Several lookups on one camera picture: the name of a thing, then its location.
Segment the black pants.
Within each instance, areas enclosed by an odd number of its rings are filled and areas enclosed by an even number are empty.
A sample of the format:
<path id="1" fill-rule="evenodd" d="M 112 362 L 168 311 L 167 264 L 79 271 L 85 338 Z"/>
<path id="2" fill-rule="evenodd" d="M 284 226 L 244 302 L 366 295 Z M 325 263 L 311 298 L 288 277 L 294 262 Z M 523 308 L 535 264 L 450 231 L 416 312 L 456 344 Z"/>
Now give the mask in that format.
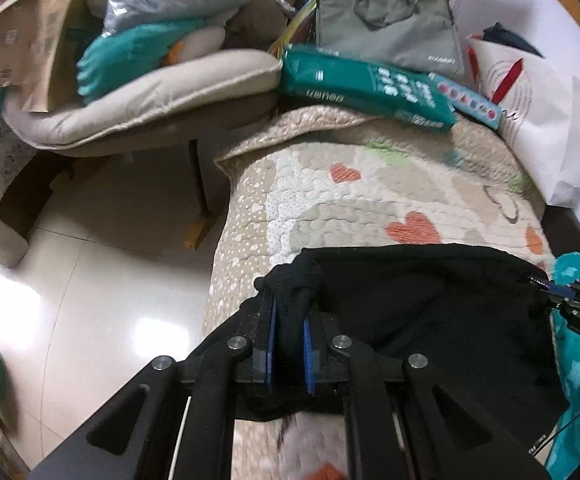
<path id="1" fill-rule="evenodd" d="M 381 356 L 427 356 L 516 439 L 531 445 L 569 403 L 557 372 L 546 272 L 501 250 L 459 244 L 305 248 L 257 278 L 276 310 L 273 393 L 311 393 L 304 322 L 328 313 Z"/>

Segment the teal star blanket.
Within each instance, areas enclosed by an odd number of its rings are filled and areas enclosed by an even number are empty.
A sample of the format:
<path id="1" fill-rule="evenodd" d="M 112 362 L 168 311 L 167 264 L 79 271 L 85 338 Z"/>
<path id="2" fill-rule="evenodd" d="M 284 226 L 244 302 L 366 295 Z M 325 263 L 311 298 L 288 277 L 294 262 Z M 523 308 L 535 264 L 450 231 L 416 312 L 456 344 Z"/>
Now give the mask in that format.
<path id="1" fill-rule="evenodd" d="M 546 469 L 553 479 L 567 479 L 580 464 L 580 335 L 567 328 L 566 320 L 557 311 L 552 311 L 557 368 L 564 396 L 570 406 L 558 422 L 558 429 L 569 424 L 552 441 Z"/>

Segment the white paper bag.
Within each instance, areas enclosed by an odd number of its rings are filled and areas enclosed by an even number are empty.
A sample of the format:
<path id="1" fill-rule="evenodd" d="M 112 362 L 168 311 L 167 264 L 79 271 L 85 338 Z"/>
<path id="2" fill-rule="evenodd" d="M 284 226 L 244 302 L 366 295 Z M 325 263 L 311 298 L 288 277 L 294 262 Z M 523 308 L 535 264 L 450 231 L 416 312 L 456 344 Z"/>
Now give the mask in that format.
<path id="1" fill-rule="evenodd" d="M 580 200 L 580 81 L 534 53 L 468 39 L 476 80 L 503 111 L 498 132 L 549 206 Z"/>

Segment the light blue patterned box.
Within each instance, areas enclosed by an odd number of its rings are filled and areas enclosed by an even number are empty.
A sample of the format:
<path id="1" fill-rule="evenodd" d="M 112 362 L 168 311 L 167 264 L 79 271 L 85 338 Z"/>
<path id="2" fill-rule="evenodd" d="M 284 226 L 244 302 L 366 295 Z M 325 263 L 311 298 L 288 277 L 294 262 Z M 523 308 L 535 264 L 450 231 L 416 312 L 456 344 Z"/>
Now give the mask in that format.
<path id="1" fill-rule="evenodd" d="M 458 82 L 435 73 L 428 73 L 433 86 L 450 101 L 459 113 L 496 131 L 503 118 L 503 110 L 480 93 L 464 87 Z"/>

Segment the heart pattern quilt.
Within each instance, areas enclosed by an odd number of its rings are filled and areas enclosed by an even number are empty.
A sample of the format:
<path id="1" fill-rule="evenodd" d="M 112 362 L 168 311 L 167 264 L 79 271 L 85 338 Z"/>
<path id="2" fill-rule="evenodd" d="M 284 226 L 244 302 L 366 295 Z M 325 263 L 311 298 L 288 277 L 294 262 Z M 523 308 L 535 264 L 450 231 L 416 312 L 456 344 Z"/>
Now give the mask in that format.
<path id="1" fill-rule="evenodd" d="M 544 271 L 555 265 L 534 184 L 502 140 L 467 119 L 437 134 L 309 106 L 240 141 L 218 165 L 231 196 L 206 330 L 304 248 L 464 243 Z"/>

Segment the beige cushion pad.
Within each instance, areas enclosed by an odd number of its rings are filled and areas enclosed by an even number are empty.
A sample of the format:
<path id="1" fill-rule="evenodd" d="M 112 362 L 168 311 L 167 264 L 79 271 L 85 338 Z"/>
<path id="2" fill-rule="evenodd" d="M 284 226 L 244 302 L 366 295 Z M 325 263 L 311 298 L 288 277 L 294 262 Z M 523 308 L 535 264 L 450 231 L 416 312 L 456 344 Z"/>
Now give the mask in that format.
<path id="1" fill-rule="evenodd" d="M 67 151 L 204 105 L 274 92 L 281 67 L 279 58 L 265 51 L 218 51 L 154 70 L 90 104 L 69 104 L 52 113 L 26 112 L 22 94 L 11 90 L 2 117 L 33 148 Z"/>

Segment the grey document bag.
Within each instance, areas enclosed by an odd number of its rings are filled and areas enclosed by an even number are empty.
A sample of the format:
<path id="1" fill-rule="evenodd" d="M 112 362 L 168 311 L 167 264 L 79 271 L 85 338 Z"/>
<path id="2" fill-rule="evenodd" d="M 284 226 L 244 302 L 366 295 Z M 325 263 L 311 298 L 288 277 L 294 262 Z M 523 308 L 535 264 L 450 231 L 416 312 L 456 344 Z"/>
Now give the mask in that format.
<path id="1" fill-rule="evenodd" d="M 465 76 L 448 0 L 317 0 L 316 46 L 413 72 Z"/>

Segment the green tissue pack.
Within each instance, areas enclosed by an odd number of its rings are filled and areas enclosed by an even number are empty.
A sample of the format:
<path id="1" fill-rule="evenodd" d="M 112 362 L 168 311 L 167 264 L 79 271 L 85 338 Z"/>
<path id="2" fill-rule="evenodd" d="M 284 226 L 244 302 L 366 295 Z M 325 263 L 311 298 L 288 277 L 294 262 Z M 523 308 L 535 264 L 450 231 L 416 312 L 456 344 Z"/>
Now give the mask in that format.
<path id="1" fill-rule="evenodd" d="M 289 44 L 283 49 L 280 90 L 287 96 L 395 118 L 442 133 L 456 124 L 450 102 L 426 76 L 343 58 L 305 44 Z"/>

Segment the teal plush towel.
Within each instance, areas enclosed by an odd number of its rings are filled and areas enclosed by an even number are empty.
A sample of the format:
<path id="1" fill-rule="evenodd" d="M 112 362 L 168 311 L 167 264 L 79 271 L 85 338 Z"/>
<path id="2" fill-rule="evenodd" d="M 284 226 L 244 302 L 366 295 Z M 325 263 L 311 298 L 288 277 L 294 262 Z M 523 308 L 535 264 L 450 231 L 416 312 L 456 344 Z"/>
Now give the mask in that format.
<path id="1" fill-rule="evenodd" d="M 155 22 L 96 38 L 76 64 L 84 104 L 157 70 L 174 44 L 203 25 L 203 20 Z"/>

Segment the brown cardboard box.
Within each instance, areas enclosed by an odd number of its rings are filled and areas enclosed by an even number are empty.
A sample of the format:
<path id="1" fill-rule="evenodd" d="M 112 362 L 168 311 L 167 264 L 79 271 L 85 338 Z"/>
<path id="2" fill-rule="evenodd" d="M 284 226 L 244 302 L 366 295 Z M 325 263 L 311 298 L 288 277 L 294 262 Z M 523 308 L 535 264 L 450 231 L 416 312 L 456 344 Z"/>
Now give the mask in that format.
<path id="1" fill-rule="evenodd" d="M 76 64 L 101 32 L 87 0 L 5 0 L 0 4 L 0 87 L 22 110 L 51 113 L 77 99 Z"/>

